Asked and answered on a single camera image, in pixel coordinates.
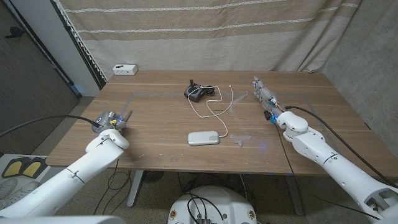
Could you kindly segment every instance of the blue light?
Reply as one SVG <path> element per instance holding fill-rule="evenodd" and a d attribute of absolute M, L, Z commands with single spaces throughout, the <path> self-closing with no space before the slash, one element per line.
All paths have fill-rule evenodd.
<path fill-rule="evenodd" d="M 272 115 L 272 117 L 269 120 L 271 121 L 272 124 L 275 124 L 276 118 L 274 115 Z"/>
<path fill-rule="evenodd" d="M 259 145 L 259 149 L 260 149 L 260 152 L 265 152 L 265 151 L 267 150 L 267 144 L 264 143 L 264 142 L 262 142 L 262 143 Z"/>

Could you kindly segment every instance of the wire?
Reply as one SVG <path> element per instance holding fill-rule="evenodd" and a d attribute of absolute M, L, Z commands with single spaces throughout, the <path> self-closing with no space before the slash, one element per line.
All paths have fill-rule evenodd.
<path fill-rule="evenodd" d="M 242 180 L 242 185 L 243 185 L 243 190 L 244 190 L 244 196 L 246 197 L 246 200 L 248 199 L 248 193 L 246 192 L 246 186 L 244 185 L 242 174 L 239 174 Z"/>
<path fill-rule="evenodd" d="M 28 122 L 25 122 L 25 123 L 20 124 L 20 125 L 18 125 L 18 126 L 15 126 L 15 127 L 11 128 L 11 129 L 8 129 L 7 131 L 1 133 L 1 134 L 0 134 L 0 138 L 3 137 L 3 136 L 5 136 L 6 134 L 12 132 L 12 131 L 15 131 L 15 130 L 21 128 L 21 127 L 27 126 L 28 124 L 32 124 L 32 123 L 34 123 L 34 122 L 38 122 L 38 121 L 41 121 L 41 120 L 44 120 L 44 119 L 50 119 L 50 118 L 76 118 L 76 119 L 82 119 L 83 121 L 87 121 L 87 122 L 89 122 L 90 124 L 96 126 L 97 128 L 100 127 L 100 125 L 99 125 L 98 123 L 96 123 L 96 122 L 94 122 L 94 121 L 92 121 L 92 120 L 90 120 L 90 119 L 83 118 L 83 117 L 81 117 L 81 116 L 74 116 L 74 115 L 55 115 L 55 116 L 47 116 L 47 117 L 44 117 L 44 118 L 33 119 L 32 121 L 28 121 Z"/>
<path fill-rule="evenodd" d="M 199 173 L 199 174 L 198 174 L 193 180 L 191 180 L 191 181 L 196 180 L 196 179 L 199 177 L 200 174 L 202 174 L 202 173 Z M 224 187 L 226 187 L 226 188 L 229 188 L 229 189 L 233 189 L 232 186 L 229 185 L 229 183 L 231 182 L 231 180 L 230 180 L 230 174 L 228 175 L 228 179 L 227 179 L 227 180 L 223 180 L 221 177 L 219 177 L 219 176 L 217 176 L 217 175 L 215 175 L 215 174 L 211 174 L 211 173 L 204 173 L 204 174 L 209 175 L 209 176 L 211 177 L 212 180 L 213 180 L 214 178 L 218 179 L 218 180 L 220 181 L 220 183 L 221 183 L 222 186 L 224 186 Z M 195 194 L 191 194 L 190 192 L 187 192 L 187 193 L 183 192 L 183 187 L 182 187 L 182 184 L 181 184 L 179 172 L 177 172 L 177 177 L 178 177 L 178 182 L 179 182 L 179 184 L 180 184 L 181 192 L 182 192 L 183 194 L 190 194 L 190 195 L 193 195 L 193 196 L 195 196 L 195 197 L 199 197 L 199 196 L 197 196 L 197 195 L 195 195 Z M 254 195 L 254 193 L 253 193 L 252 191 L 250 191 L 250 190 L 248 190 L 248 189 L 246 189 L 246 192 L 251 194 L 251 199 L 254 200 L 254 206 L 253 206 L 253 208 L 254 208 L 254 211 L 256 211 L 256 210 L 257 210 L 257 209 L 256 209 L 256 207 L 257 207 L 257 199 L 256 199 L 256 196 Z M 205 203 L 204 203 L 203 201 L 201 201 L 201 202 L 202 202 L 202 204 L 203 204 L 203 206 L 204 206 L 204 208 L 205 208 L 205 218 L 206 218 L 206 217 L 207 217 L 206 206 L 205 206 Z"/>
<path fill-rule="evenodd" d="M 223 123 L 223 125 L 224 125 L 224 127 L 225 127 L 225 130 L 226 130 L 226 133 L 225 133 L 224 135 L 222 135 L 222 136 L 219 136 L 219 138 L 223 138 L 223 137 L 227 136 L 227 134 L 228 134 L 228 128 L 226 127 L 224 121 L 221 120 L 221 119 L 218 117 L 218 115 L 223 114 L 225 111 L 227 111 L 227 110 L 231 107 L 232 102 L 233 102 L 233 99 L 234 99 L 234 93 L 233 93 L 233 90 L 232 90 L 231 85 L 229 85 L 229 88 L 231 89 L 231 94 L 232 94 L 231 103 L 229 104 L 229 106 L 228 106 L 222 113 L 220 113 L 220 114 L 214 114 L 214 112 L 210 109 L 208 102 L 209 102 L 209 101 L 214 101 L 214 102 L 221 102 L 221 101 L 223 101 L 223 96 L 221 95 L 220 88 L 218 88 L 218 86 L 213 86 L 213 87 L 199 87 L 199 88 L 197 88 L 197 90 L 199 90 L 199 89 L 201 89 L 201 88 L 214 88 L 214 87 L 217 87 L 218 92 L 220 93 L 221 99 L 220 99 L 220 100 L 207 100 L 207 101 L 206 101 L 206 106 L 207 106 L 207 108 L 209 109 L 209 111 L 213 114 L 212 116 L 215 116 L 217 119 L 219 119 L 219 120 Z M 210 116 L 200 116 L 200 115 L 198 114 L 198 112 L 194 109 L 194 107 L 193 107 L 193 105 L 192 105 L 192 103 L 191 103 L 191 100 L 189 99 L 189 96 L 190 96 L 193 92 L 194 92 L 194 91 L 192 91 L 190 94 L 188 94 L 187 98 L 188 98 L 188 101 L 189 101 L 189 103 L 191 104 L 191 107 L 192 107 L 192 109 L 194 110 L 194 112 L 195 112 L 199 117 L 201 117 L 201 118 L 209 118 L 209 117 L 212 117 L 211 115 L 210 115 Z"/>
<path fill-rule="evenodd" d="M 197 207 L 198 213 L 199 213 L 199 215 L 201 216 L 201 213 L 200 213 L 200 211 L 199 211 L 199 208 L 198 208 L 198 205 L 197 205 L 196 201 L 195 201 L 195 200 L 193 200 L 193 203 L 195 203 L 195 206 Z"/>
<path fill-rule="evenodd" d="M 384 175 L 382 175 L 376 168 L 374 168 L 370 163 L 368 163 L 364 158 L 362 158 L 361 155 L 359 155 L 351 146 L 349 146 L 349 144 L 344 141 L 344 139 L 342 137 L 340 137 L 326 122 L 324 122 L 324 120 L 322 120 L 320 117 L 318 117 L 316 114 L 312 113 L 311 111 L 308 111 L 306 109 L 303 109 L 301 107 L 298 106 L 286 106 L 285 107 L 287 110 L 288 109 L 298 109 L 301 111 L 304 111 L 312 116 L 314 116 L 316 119 L 318 119 L 322 124 L 324 124 L 345 146 L 347 146 L 347 148 L 356 156 L 358 157 L 362 162 L 364 162 L 371 170 L 373 170 L 373 172 L 375 172 L 379 177 L 381 177 L 383 180 L 385 180 L 390 186 L 392 187 L 396 187 L 396 185 L 391 182 L 387 177 L 385 177 Z"/>
<path fill-rule="evenodd" d="M 106 210 L 106 207 L 108 206 L 108 204 L 110 203 L 110 201 L 112 201 L 112 199 L 115 198 L 115 196 L 116 196 L 118 193 L 120 193 L 120 191 L 122 191 L 122 189 L 127 185 L 128 182 L 130 182 L 130 188 L 131 188 L 131 185 L 132 185 L 132 180 L 131 180 L 131 177 L 130 177 L 130 176 L 131 176 L 131 170 L 129 170 L 127 174 L 126 174 L 125 172 L 116 172 L 116 170 L 118 169 L 118 164 L 119 164 L 119 159 L 118 159 L 118 161 L 116 162 L 116 167 L 114 168 L 113 174 L 112 174 L 112 175 L 109 177 L 109 179 L 108 179 L 108 187 L 106 188 L 104 194 L 102 195 L 101 199 L 99 200 L 99 202 L 98 202 L 98 204 L 97 204 L 97 206 L 96 206 L 96 208 L 95 208 L 95 211 L 94 211 L 93 215 L 95 215 L 95 213 L 97 212 L 97 209 L 98 209 L 98 207 L 100 206 L 100 204 L 101 204 L 102 200 L 104 199 L 104 197 L 105 197 L 106 193 L 108 192 L 108 190 L 118 190 L 118 191 L 117 191 L 117 192 L 111 197 L 111 199 L 109 199 L 108 202 L 106 203 L 106 205 L 105 205 L 105 207 L 104 207 L 104 210 L 103 210 L 103 213 L 102 213 L 103 215 L 104 215 L 105 210 Z M 114 179 L 114 177 L 115 177 L 116 174 L 124 174 L 124 175 L 127 176 L 127 179 L 126 179 L 126 181 L 123 183 L 123 185 L 122 185 L 121 187 L 112 188 L 111 185 L 112 185 L 112 183 L 113 183 L 113 179 Z M 125 201 L 125 199 L 128 197 L 128 195 L 129 195 L 129 193 L 127 193 L 127 195 L 125 196 L 125 198 L 124 198 L 122 201 L 120 201 L 120 203 L 118 204 L 118 206 L 116 206 L 116 207 L 112 210 L 111 215 L 112 215 L 113 212 Z"/>
<path fill-rule="evenodd" d="M 198 89 L 201 89 L 201 88 L 213 88 L 213 89 L 214 89 L 214 87 L 217 87 L 217 88 L 218 88 L 218 86 L 206 86 L 206 87 L 199 87 L 199 88 L 197 88 L 197 90 L 198 90 Z M 187 98 L 188 98 L 189 103 L 191 104 L 192 109 L 194 110 L 194 112 L 195 112 L 199 117 L 201 117 L 201 118 L 212 118 L 212 117 L 214 117 L 215 115 L 219 116 L 219 115 L 225 113 L 225 111 L 228 111 L 228 109 L 231 107 L 232 102 L 233 102 L 233 100 L 234 100 L 234 95 L 233 95 L 233 91 L 232 91 L 232 88 L 231 88 L 231 87 L 230 87 L 230 89 L 231 89 L 231 93 L 232 93 L 231 103 L 229 104 L 229 106 L 228 106 L 223 112 L 221 112 L 221 113 L 219 113 L 219 114 L 208 115 L 208 116 L 201 116 L 201 115 L 199 115 L 198 112 L 193 108 L 192 103 L 191 103 L 191 100 L 189 99 L 189 96 L 190 96 L 191 93 L 193 93 L 194 91 L 191 92 L 190 94 L 188 94 Z M 220 101 L 222 101 L 222 100 L 223 100 L 223 96 L 221 95 L 221 92 L 220 92 L 220 89 L 219 89 L 219 88 L 218 88 L 218 92 L 220 93 L 220 97 L 221 97 L 221 100 L 220 100 Z"/>
<path fill-rule="evenodd" d="M 118 164 L 119 164 L 119 159 L 118 159 L 118 161 L 116 162 L 116 167 L 114 168 L 113 175 L 111 175 L 112 181 L 113 181 L 113 178 L 114 178 L 114 176 L 115 176 L 115 174 L 116 174 L 116 170 L 118 169 Z M 99 200 L 99 202 L 98 202 L 98 204 L 97 204 L 97 207 L 96 207 L 95 210 L 94 210 L 93 215 L 95 215 L 95 213 L 97 212 L 97 209 L 98 209 L 98 207 L 100 206 L 100 203 L 101 203 L 102 199 L 104 199 L 104 197 L 105 197 L 106 193 L 108 192 L 108 190 L 109 190 L 109 185 L 108 185 L 108 187 L 106 188 L 105 193 L 102 195 L 101 199 Z"/>
<path fill-rule="evenodd" d="M 192 213 L 191 213 L 191 210 L 189 209 L 189 203 L 193 200 L 193 199 L 196 199 L 196 198 L 199 198 L 199 199 L 202 199 L 202 200 L 205 200 L 205 201 L 207 201 L 208 203 L 210 203 L 216 210 L 217 210 L 217 212 L 218 212 L 218 214 L 220 215 L 220 217 L 221 217 L 221 220 L 223 221 L 223 223 L 225 224 L 225 221 L 224 221 L 224 218 L 223 218 L 223 215 L 221 214 L 221 212 L 220 212 L 220 210 L 217 208 L 217 206 L 215 205 L 215 204 L 213 204 L 211 201 L 209 201 L 209 200 L 207 200 L 207 199 L 205 199 L 205 198 L 203 198 L 203 197 L 195 197 L 195 198 L 191 198 L 189 201 L 188 201 L 188 203 L 187 203 L 187 207 L 188 207 L 188 212 L 189 212 L 189 214 L 191 215 L 191 217 L 192 217 L 192 219 L 193 219 L 193 221 L 195 221 L 195 223 L 197 223 L 197 224 L 200 224 L 196 219 L 195 219 L 195 217 L 192 215 Z"/>
<path fill-rule="evenodd" d="M 103 212 L 102 212 L 103 215 L 105 215 L 106 207 L 107 207 L 108 204 L 112 201 L 112 199 L 115 198 L 115 196 L 117 196 L 117 194 L 118 194 L 120 191 L 122 191 L 122 189 L 127 185 L 128 182 L 131 182 L 131 178 L 130 178 L 131 170 L 129 170 L 127 174 L 126 174 L 125 172 L 117 172 L 117 173 L 115 173 L 115 175 L 116 175 L 116 174 L 124 174 L 124 175 L 127 176 L 127 179 L 126 179 L 126 181 L 124 182 L 124 184 L 123 184 L 121 187 L 118 187 L 118 188 L 115 188 L 115 189 L 112 189 L 112 188 L 111 188 L 111 185 L 108 185 L 109 189 L 111 189 L 111 190 L 118 190 L 118 191 L 117 191 L 117 192 L 111 197 L 111 199 L 109 199 L 108 202 L 106 203 L 106 205 L 105 205 L 105 207 L 104 207 L 104 210 L 103 210 Z M 129 192 L 127 193 L 127 195 L 125 196 L 125 198 L 119 203 L 119 205 L 122 204 L 122 202 L 124 202 L 124 200 L 127 198 L 128 195 L 129 195 Z"/>
<path fill-rule="evenodd" d="M 282 148 L 284 149 L 285 157 L 286 157 L 286 159 L 287 159 L 287 163 L 289 164 L 290 170 L 292 171 L 292 174 L 293 174 L 293 177 L 294 177 L 294 181 L 296 182 L 296 185 L 297 185 L 297 186 L 300 186 L 300 185 L 299 185 L 299 182 L 297 181 L 297 178 L 296 178 L 296 176 L 295 176 L 295 174 L 294 174 L 292 165 L 290 164 L 289 158 L 287 157 L 286 150 L 285 150 L 285 146 L 284 146 L 284 143 L 282 142 L 282 137 L 280 136 L 280 132 L 279 132 L 278 126 L 277 126 L 276 124 L 275 124 L 275 128 L 276 128 L 276 130 L 278 131 L 279 140 L 280 140 L 280 143 L 281 143 L 281 145 L 282 145 Z M 357 209 L 355 209 L 355 208 L 350 208 L 350 207 L 347 207 L 347 206 L 344 206 L 344 205 L 339 205 L 339 204 L 337 204 L 337 203 L 330 202 L 330 201 L 325 200 L 325 199 L 323 199 L 323 198 L 321 198 L 321 197 L 318 197 L 318 196 L 316 196 L 316 195 L 314 195 L 314 194 L 311 194 L 310 192 L 309 192 L 309 194 L 312 195 L 312 196 L 314 196 L 314 197 L 316 197 L 317 199 L 320 199 L 320 200 L 324 201 L 324 202 L 328 202 L 328 203 L 331 203 L 331 204 L 336 205 L 336 206 L 339 206 L 339 207 L 347 208 L 347 209 L 350 209 L 350 210 L 352 210 L 352 211 L 359 212 L 359 213 L 362 213 L 362 214 L 367 215 L 367 216 L 369 216 L 369 217 L 372 217 L 372 218 L 375 218 L 375 219 L 377 219 L 377 220 L 380 220 L 380 218 L 375 217 L 375 216 L 373 216 L 373 215 L 371 215 L 371 214 L 368 214 L 368 213 L 366 213 L 366 212 L 362 212 L 362 211 L 357 210 Z"/>
<path fill-rule="evenodd" d="M 191 192 L 189 192 L 189 194 L 191 195 L 191 197 L 192 197 L 192 195 L 195 196 L 195 197 L 199 197 L 199 196 L 197 196 L 197 195 L 195 195 L 195 194 L 191 194 Z M 201 202 L 202 202 L 202 204 L 203 204 L 203 207 L 205 208 L 205 218 L 207 219 L 206 205 L 205 205 L 205 203 L 203 202 L 203 200 L 202 200 L 201 198 L 199 198 L 199 199 L 201 200 Z"/>
<path fill-rule="evenodd" d="M 199 173 L 193 180 L 191 180 L 191 181 L 192 181 L 192 182 L 195 181 L 195 180 L 199 177 L 199 175 L 200 175 L 200 173 Z M 183 194 L 189 194 L 189 195 L 191 195 L 191 197 L 192 197 L 192 195 L 194 195 L 194 194 L 191 194 L 190 191 L 188 191 L 188 193 L 185 193 L 185 192 L 183 191 L 183 189 L 182 189 L 182 184 L 181 184 L 181 180 L 180 180 L 180 172 L 177 172 L 177 177 L 178 177 L 178 182 L 179 182 L 179 184 L 180 184 L 181 193 L 183 193 Z M 203 207 L 205 208 L 205 218 L 207 218 L 206 205 L 205 205 L 205 203 L 203 202 L 202 199 L 200 199 L 200 200 L 201 200 L 201 202 L 202 202 L 202 204 L 203 204 Z M 195 202 L 195 200 L 194 200 L 193 202 L 195 203 L 195 205 L 196 205 L 196 207 L 197 207 L 197 209 L 198 209 L 198 213 L 200 214 L 200 211 L 199 211 L 199 208 L 198 208 L 197 203 Z"/>
<path fill-rule="evenodd" d="M 214 88 L 210 88 L 206 91 L 205 93 L 206 96 L 214 96 Z"/>

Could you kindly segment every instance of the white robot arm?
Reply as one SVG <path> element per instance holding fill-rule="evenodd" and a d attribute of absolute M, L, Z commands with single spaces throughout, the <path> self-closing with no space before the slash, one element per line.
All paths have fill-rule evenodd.
<path fill-rule="evenodd" d="M 320 165 L 361 207 L 362 211 L 378 217 L 398 218 L 398 189 L 380 183 L 352 162 L 338 154 L 326 142 L 321 133 L 308 127 L 305 119 L 286 111 L 275 94 L 254 77 L 254 94 L 259 98 L 264 114 L 272 123 L 285 129 L 283 135 L 294 149 Z"/>
<path fill-rule="evenodd" d="M 0 217 L 42 217 L 55 214 L 89 180 L 112 165 L 129 147 L 129 142 L 116 129 L 125 127 L 125 121 L 109 119 L 113 112 L 105 112 L 105 122 L 96 129 L 99 136 L 86 147 L 79 160 L 46 181 L 22 200 L 0 211 Z"/>

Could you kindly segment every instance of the fabric backdrop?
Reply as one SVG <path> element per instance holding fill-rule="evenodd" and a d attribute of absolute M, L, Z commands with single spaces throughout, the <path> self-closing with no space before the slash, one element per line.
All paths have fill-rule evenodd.
<path fill-rule="evenodd" d="M 107 77 L 143 70 L 320 68 L 361 0 L 61 0 Z"/>

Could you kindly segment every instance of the table top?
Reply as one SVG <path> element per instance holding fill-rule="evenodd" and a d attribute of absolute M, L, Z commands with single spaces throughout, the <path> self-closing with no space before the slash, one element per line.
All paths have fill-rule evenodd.
<path fill-rule="evenodd" d="M 130 147 L 119 160 L 118 167 L 137 170 L 169 170 L 188 172 L 231 172 L 250 174 L 291 174 L 289 162 L 297 175 L 325 175 L 314 162 L 295 152 L 292 144 L 264 118 L 264 110 L 253 95 L 253 76 L 258 76 L 284 105 L 300 106 L 324 119 L 370 164 L 388 177 L 397 177 L 398 161 L 365 125 L 354 109 L 322 73 L 304 72 L 231 72 L 231 71 L 150 71 L 139 70 L 135 76 L 113 76 L 82 114 L 96 119 L 110 110 L 123 116 L 132 115 L 123 136 Z M 210 146 L 189 146 L 188 133 L 217 131 L 225 133 L 216 118 L 200 118 L 192 110 L 183 93 L 190 79 L 200 85 L 218 85 L 222 102 L 211 102 L 215 113 L 224 111 L 245 91 L 249 95 L 236 103 L 220 118 L 228 127 L 228 135 Z M 202 116 L 211 115 L 206 100 L 220 96 L 204 96 L 192 103 Z M 337 138 L 315 118 L 292 110 L 319 130 L 327 143 L 370 175 L 370 171 Z M 231 135 L 250 136 L 239 147 Z M 87 144 L 96 137 L 89 123 L 76 121 L 48 156 L 50 166 L 68 166 L 84 155 Z"/>

